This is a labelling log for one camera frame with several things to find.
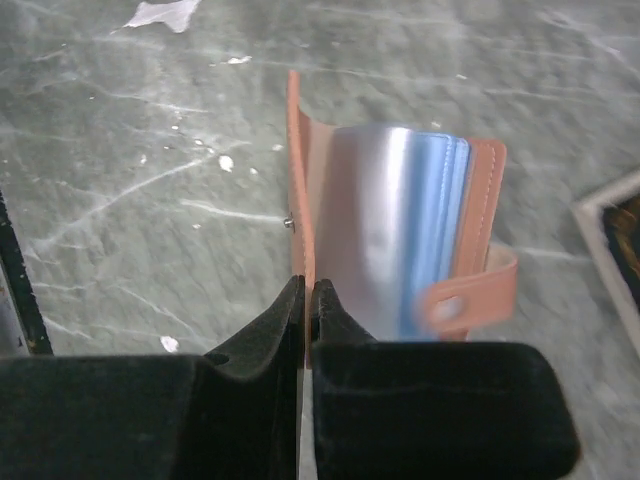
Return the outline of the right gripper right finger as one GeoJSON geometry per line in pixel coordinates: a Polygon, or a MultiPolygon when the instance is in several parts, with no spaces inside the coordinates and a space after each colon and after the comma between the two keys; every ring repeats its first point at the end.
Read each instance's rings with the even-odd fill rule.
{"type": "Polygon", "coordinates": [[[556,373],[529,345],[378,341],[327,280],[311,328],[322,479],[560,479],[580,459],[556,373]]]}

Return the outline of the pink leather card holder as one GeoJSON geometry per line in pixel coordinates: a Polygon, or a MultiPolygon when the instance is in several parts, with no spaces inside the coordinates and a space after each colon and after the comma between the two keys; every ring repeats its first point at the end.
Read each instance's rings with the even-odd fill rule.
{"type": "Polygon", "coordinates": [[[314,121],[297,72],[286,101],[292,269],[307,294],[331,282],[349,315],[392,340],[463,341],[512,316],[518,259],[491,240],[501,141],[314,121]]]}

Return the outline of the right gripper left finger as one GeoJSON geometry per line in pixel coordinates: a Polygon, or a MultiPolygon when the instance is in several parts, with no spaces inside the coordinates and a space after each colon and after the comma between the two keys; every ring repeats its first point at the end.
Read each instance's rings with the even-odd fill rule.
{"type": "Polygon", "coordinates": [[[203,355],[1,362],[5,479],[294,479],[304,280],[203,355]]]}

